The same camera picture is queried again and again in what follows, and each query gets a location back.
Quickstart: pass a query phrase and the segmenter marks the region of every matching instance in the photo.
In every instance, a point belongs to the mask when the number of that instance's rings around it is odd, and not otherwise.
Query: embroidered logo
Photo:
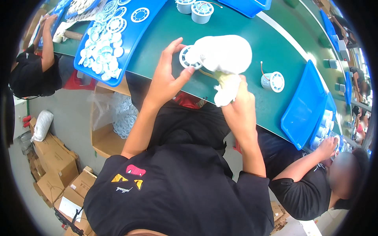
[[[123,177],[122,175],[117,174],[117,175],[113,178],[112,183],[117,183],[117,182],[119,182],[120,180],[122,180],[122,182],[126,182],[126,181],[128,181],[128,179],[126,179],[126,178]]]
[[[144,169],[140,169],[134,165],[128,165],[126,167],[126,173],[127,174],[134,174],[134,175],[139,175],[139,176],[142,176],[146,173],[146,170]]]
[[[136,180],[134,180],[134,183],[135,183],[136,187],[138,188],[138,190],[140,190],[142,188],[143,180],[136,179]]]
[[[117,187],[117,190],[116,191],[122,191],[122,193],[126,193],[126,192],[129,192],[131,189],[125,189],[125,188],[121,188],[121,187]]]

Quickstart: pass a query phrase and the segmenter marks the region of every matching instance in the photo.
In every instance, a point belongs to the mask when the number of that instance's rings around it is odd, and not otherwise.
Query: dark hair
[[[350,199],[339,199],[335,206],[334,209],[346,209],[349,210],[353,202],[356,198],[357,193],[360,191],[360,189],[363,186],[363,181],[365,179],[365,176],[367,175],[367,172],[369,170],[369,159],[367,157],[367,153],[364,149],[362,148],[355,148],[352,152],[352,154],[355,156],[357,163],[360,168],[360,175],[356,177],[356,180],[353,185],[352,193],[353,196]]]

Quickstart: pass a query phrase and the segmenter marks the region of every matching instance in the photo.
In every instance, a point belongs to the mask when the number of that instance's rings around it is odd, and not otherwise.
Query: stacked plastic parts
[[[116,122],[113,122],[114,132],[122,139],[127,139],[131,128],[134,126],[137,114],[138,110],[131,103],[131,97],[124,95],[124,99],[116,107],[115,116],[119,116],[119,118]]]

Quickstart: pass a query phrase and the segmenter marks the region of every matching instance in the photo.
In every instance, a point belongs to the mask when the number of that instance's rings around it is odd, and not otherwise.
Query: white edge strip
[[[333,45],[331,39],[329,38],[327,32],[325,31],[325,29],[323,28],[322,24],[320,24],[319,20],[316,18],[316,16],[312,13],[312,11],[310,11],[310,9],[306,6],[306,4],[304,4],[304,2],[302,2],[302,0],[299,0],[299,2],[307,9],[307,11],[312,15],[312,17],[316,20],[316,22],[318,23],[318,25],[320,26],[320,28],[323,30],[324,34],[326,35],[328,41],[331,43],[331,46],[333,48],[333,53],[335,54],[337,60],[339,61],[339,65],[341,67],[341,70],[342,70],[342,73],[344,75],[344,79],[345,81],[347,81],[347,78],[345,76],[345,72],[344,72],[344,68],[341,66],[341,60],[339,58],[339,55],[337,54],[337,51],[336,51],[336,48],[335,46]]]
[[[270,16],[266,15],[262,11],[259,12],[259,13],[257,13],[256,16],[258,16],[260,19],[262,19],[263,21],[265,21],[266,23],[268,23],[278,33],[280,33],[287,41],[289,41],[289,43],[299,52],[299,54],[305,59],[306,62],[310,59],[309,55],[299,45],[299,43],[282,26],[280,26],[275,20],[273,20],[272,18],[270,18]],[[322,82],[322,85],[323,85],[323,88],[324,88],[325,92],[328,93],[329,89],[328,89],[328,87],[327,87],[327,85],[326,85],[326,83],[325,83],[322,75],[320,74],[318,68],[316,68],[316,71],[317,71],[317,73],[318,73],[318,75],[320,77],[320,81]],[[337,123],[339,125],[339,128],[340,128],[340,134],[342,135],[342,129],[341,129],[341,125],[340,125],[339,114],[337,113],[337,111],[336,111],[336,121],[337,121]]]

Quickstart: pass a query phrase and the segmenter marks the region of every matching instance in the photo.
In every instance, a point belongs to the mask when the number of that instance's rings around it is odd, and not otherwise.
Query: red stool
[[[91,83],[89,85],[83,85],[81,83],[81,79],[77,77],[77,70],[74,70],[71,77],[68,79],[67,83],[63,86],[64,89],[70,90],[94,90],[96,87],[96,80],[92,78]]]

